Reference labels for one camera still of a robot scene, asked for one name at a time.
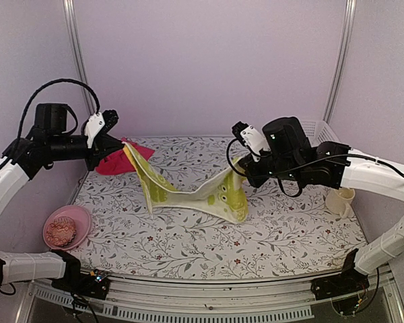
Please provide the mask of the green white patterned towel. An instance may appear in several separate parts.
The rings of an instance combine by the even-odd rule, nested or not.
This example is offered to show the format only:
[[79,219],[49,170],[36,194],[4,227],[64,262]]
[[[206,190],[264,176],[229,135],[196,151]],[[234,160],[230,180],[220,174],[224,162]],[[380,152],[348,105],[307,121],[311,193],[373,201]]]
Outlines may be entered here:
[[174,207],[202,211],[230,223],[246,220],[248,202],[242,187],[245,178],[232,168],[221,171],[197,190],[179,191],[133,146],[126,143],[123,152],[137,172],[149,213],[154,208]]

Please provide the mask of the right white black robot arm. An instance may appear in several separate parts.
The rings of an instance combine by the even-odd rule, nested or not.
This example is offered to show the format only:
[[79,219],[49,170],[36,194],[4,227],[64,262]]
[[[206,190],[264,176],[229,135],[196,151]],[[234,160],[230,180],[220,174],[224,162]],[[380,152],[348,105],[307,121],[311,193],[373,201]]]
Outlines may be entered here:
[[[268,179],[328,188],[354,188],[404,202],[404,165],[366,155],[349,145],[325,141],[310,144],[296,117],[267,123],[262,131],[237,122],[232,133],[249,154],[239,161],[240,175],[258,188]],[[362,248],[351,251],[335,278],[335,288],[349,293],[380,265],[404,252],[404,216],[390,230]]]

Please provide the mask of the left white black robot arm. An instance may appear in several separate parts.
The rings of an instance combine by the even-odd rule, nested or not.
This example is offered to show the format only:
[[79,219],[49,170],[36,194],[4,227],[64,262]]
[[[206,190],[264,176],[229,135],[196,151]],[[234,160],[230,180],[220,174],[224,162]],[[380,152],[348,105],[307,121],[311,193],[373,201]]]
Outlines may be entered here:
[[[67,117],[73,115],[66,104],[37,105],[34,125],[28,135],[12,142],[0,159],[0,215],[41,169],[52,168],[54,162],[84,160],[87,169],[92,171],[102,159],[124,147],[120,140],[108,134],[119,120],[115,110],[91,115],[79,135],[67,129]],[[80,261],[65,251],[0,252],[0,288],[37,279],[50,279],[54,288],[70,293],[81,293],[87,282],[93,281],[81,272]]]

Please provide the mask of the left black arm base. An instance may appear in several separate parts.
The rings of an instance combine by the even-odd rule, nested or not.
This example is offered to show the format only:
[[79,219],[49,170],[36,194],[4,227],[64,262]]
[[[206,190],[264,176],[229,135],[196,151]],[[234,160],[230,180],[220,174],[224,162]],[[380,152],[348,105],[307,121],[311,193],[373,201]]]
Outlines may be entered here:
[[79,273],[78,277],[72,275],[69,278],[53,279],[51,286],[74,295],[105,300],[110,279],[106,272],[94,269],[89,273]]

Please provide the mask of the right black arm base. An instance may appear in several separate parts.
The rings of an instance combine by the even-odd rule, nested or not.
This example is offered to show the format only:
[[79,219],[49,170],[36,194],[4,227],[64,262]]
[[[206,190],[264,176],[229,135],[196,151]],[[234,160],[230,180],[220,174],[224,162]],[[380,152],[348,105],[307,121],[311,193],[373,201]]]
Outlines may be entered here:
[[322,300],[363,291],[369,286],[368,274],[346,268],[337,275],[311,280],[310,290],[316,300]]

